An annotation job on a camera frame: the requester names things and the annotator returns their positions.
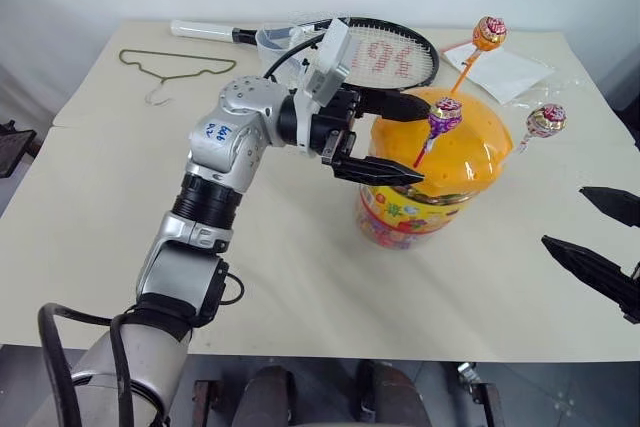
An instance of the wire hanger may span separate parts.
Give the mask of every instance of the wire hanger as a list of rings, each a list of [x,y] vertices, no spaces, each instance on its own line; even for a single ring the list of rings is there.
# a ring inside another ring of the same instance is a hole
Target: wire hanger
[[[142,66],[142,63],[136,60],[125,60],[124,58],[124,54],[126,53],[133,53],[133,54],[148,54],[148,55],[161,55],[161,56],[165,56],[165,57],[180,57],[183,59],[198,59],[198,60],[212,60],[215,62],[226,62],[229,65],[229,67],[226,67],[222,70],[211,70],[211,69],[202,69],[199,72],[193,73],[193,74],[181,74],[181,75],[169,75],[169,76],[165,76],[165,75],[160,75],[157,72],[153,72],[152,70],[149,69],[145,69]],[[169,80],[175,80],[175,79],[187,79],[187,78],[191,78],[191,77],[198,77],[202,74],[204,74],[205,72],[208,72],[212,75],[218,75],[218,74],[224,74],[226,72],[229,72],[231,69],[233,69],[236,65],[237,62],[235,60],[232,59],[219,59],[217,57],[202,57],[199,55],[188,55],[188,54],[175,54],[172,52],[156,52],[153,50],[137,50],[137,49],[122,49],[120,51],[120,53],[118,54],[118,58],[120,59],[120,62],[122,62],[125,65],[135,65],[136,67],[138,67],[138,70],[140,72],[144,72],[145,74],[148,74],[152,77],[155,77],[156,79],[160,79],[160,83],[151,91],[149,92],[147,95],[145,95],[144,97],[144,101],[147,104],[150,105],[164,105],[167,102],[170,102],[172,99],[171,98],[167,98],[161,101],[155,101],[153,99],[153,97],[157,94],[157,92],[162,88],[162,86],[164,85],[165,82],[169,81]]]

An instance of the lollipop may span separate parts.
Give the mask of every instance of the lollipop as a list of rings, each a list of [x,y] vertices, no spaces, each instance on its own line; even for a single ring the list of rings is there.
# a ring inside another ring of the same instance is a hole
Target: lollipop
[[[460,84],[469,73],[471,66],[480,57],[480,54],[500,47],[506,37],[507,28],[502,19],[495,17],[483,17],[480,19],[478,25],[473,29],[473,45],[475,45],[476,50],[464,62],[466,67],[458,77],[456,85],[451,89],[452,94],[456,93],[456,90],[458,90],[458,87],[460,87]]]
[[[413,163],[413,167],[418,167],[424,154],[431,152],[433,144],[439,135],[446,134],[450,130],[453,130],[460,122],[462,122],[462,104],[449,97],[443,97],[438,100],[429,111],[431,132],[422,150],[420,150],[418,158]]]
[[[527,143],[533,137],[551,137],[564,129],[567,115],[558,104],[545,104],[527,117],[527,133],[518,146],[519,153],[524,152]]]

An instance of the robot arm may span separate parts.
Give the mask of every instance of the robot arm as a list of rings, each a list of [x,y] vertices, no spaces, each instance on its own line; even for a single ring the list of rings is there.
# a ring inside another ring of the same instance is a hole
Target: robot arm
[[[220,255],[229,246],[235,210],[267,146],[289,144],[309,156],[317,153],[336,177],[360,183],[422,180],[395,162],[350,157],[351,126],[363,113],[384,114],[389,99],[399,110],[387,116],[397,120],[425,118],[428,110],[419,99],[396,92],[341,90],[354,52],[346,25],[334,21],[297,92],[260,77],[236,79],[191,132],[180,194],[160,224],[138,278],[136,305],[120,329],[134,425],[152,425],[167,416],[192,330],[216,315],[229,270]],[[115,425],[119,399],[109,334],[87,351],[71,376],[84,425]],[[55,425],[55,418],[50,398],[29,425]]]

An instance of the table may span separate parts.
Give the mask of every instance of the table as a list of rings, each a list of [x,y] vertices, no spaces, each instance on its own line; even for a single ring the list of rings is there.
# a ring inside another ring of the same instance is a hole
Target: table
[[[468,32],[425,30],[438,47]],[[121,48],[238,60],[224,75],[167,86],[174,102],[148,106],[154,79],[120,65]],[[630,191],[640,156],[559,33],[513,33],[508,48],[583,79],[560,99],[569,126],[532,141],[504,175],[446,229],[412,251],[366,240],[355,226],[356,187],[319,159],[270,149],[244,197],[225,260],[247,286],[196,332],[193,353],[476,361],[640,359],[640,330],[614,303],[549,256],[543,234],[585,245],[625,267],[637,232],[600,214],[583,185]],[[36,312],[56,301],[114,315],[134,285],[164,211],[179,191],[187,135],[234,76],[259,73],[256,53],[171,37],[162,22],[127,22],[56,117],[40,155],[0,220],[1,343],[38,344]],[[450,83],[443,65],[437,83]],[[512,131],[524,109],[488,102]],[[356,124],[366,151],[372,118]],[[61,321],[65,345],[87,348],[100,328]]]

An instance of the orange jar lid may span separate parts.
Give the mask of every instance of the orange jar lid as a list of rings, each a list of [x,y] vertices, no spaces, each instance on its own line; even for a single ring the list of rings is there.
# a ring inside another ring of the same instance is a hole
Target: orange jar lid
[[[431,152],[415,169],[425,179],[414,188],[430,197],[479,192],[500,176],[502,161],[513,149],[513,142],[489,107],[469,94],[452,95],[443,88],[418,87],[404,93],[431,105],[442,97],[462,103],[462,122],[436,139]],[[378,118],[371,129],[375,155],[411,167],[430,130],[427,120],[395,122]]]

